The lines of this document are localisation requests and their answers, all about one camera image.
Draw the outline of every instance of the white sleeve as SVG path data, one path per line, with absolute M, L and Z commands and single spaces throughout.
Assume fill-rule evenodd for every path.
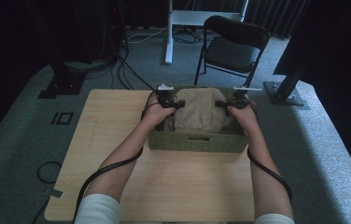
M 281 214 L 266 214 L 258 217 L 254 224 L 295 224 L 295 222 Z
M 119 224 L 119 203 L 105 194 L 91 194 L 80 202 L 76 224 Z

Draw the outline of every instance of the handheld controller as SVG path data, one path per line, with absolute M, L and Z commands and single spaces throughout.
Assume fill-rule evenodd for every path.
M 161 84 L 161 86 L 159 86 L 158 89 L 155 90 L 156 94 L 158 95 L 158 101 L 159 104 L 161 104 L 161 107 L 174 107 L 175 109 L 179 109 L 180 107 L 185 106 L 185 101 L 175 102 L 175 97 L 171 92 L 173 89 L 174 87 L 168 87 L 164 84 Z
M 227 107 L 229 105 L 234 106 L 238 109 L 244 109 L 246 106 L 249 104 L 249 100 L 246 98 L 246 92 L 245 91 L 236 91 L 233 94 L 233 102 L 223 102 L 223 101 L 215 101 L 215 106 L 216 107 L 221 107 L 225 108 L 226 114 L 229 115 Z

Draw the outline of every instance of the hand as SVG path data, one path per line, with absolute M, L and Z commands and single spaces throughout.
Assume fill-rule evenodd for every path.
M 149 100 L 148 108 L 142 122 L 146 123 L 150 129 L 154 129 L 156 125 L 160 124 L 167 116 L 176 111 L 174 107 L 163 108 L 158 102 L 158 96 L 153 94 Z
M 239 124 L 245 130 L 246 135 L 260 128 L 257 121 L 257 116 L 251 105 L 248 105 L 243 109 L 237 109 L 236 107 L 230 105 L 227 109 L 236 117 L 237 122 L 239 122 Z

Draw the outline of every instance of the person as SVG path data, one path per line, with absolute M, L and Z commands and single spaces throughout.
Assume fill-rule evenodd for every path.
M 248 139 L 251 155 L 278 175 L 266 146 L 256 115 L 251 107 L 237 109 L 229 106 Z M 104 160 L 100 168 L 135 156 L 144 145 L 149 132 L 176 110 L 162 108 L 155 94 L 149 101 L 145 116 L 126 139 Z M 135 161 L 96 177 L 87 188 L 77 210 L 75 223 L 119 223 L 120 197 L 132 174 Z M 255 203 L 255 223 L 294 223 L 288 193 L 273 177 L 253 162 L 251 178 Z

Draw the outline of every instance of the forearm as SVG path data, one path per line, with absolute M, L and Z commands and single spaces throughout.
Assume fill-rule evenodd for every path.
M 266 146 L 261 130 L 259 128 L 255 129 L 248 136 L 249 150 L 255 160 L 280 175 Z M 284 186 L 253 162 L 250 163 L 250 166 L 255 202 L 255 217 L 277 213 L 293 218 L 288 193 Z
M 126 139 L 104 160 L 100 169 L 119 161 L 135 156 L 143 147 L 152 127 L 144 121 L 140 122 Z M 132 174 L 136 161 L 106 172 L 94 179 L 86 190 L 85 196 L 93 193 L 106 194 L 118 202 L 121 193 Z

